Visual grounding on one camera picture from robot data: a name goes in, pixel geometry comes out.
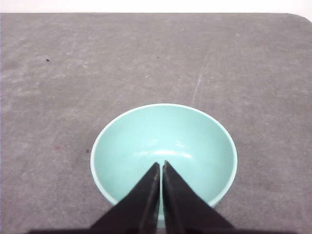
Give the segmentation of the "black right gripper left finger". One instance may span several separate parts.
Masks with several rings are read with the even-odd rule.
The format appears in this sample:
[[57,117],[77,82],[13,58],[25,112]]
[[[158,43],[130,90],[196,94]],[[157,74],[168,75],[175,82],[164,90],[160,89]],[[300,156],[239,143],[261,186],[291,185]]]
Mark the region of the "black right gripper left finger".
[[160,168],[154,163],[135,187],[97,222],[93,231],[155,231],[160,197]]

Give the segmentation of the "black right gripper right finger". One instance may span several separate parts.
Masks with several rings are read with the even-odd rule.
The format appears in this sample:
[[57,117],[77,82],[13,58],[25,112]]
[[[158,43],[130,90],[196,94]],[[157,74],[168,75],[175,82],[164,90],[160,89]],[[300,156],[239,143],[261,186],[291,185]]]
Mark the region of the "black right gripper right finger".
[[235,227],[204,202],[165,161],[162,176],[163,210],[168,231],[234,231]]

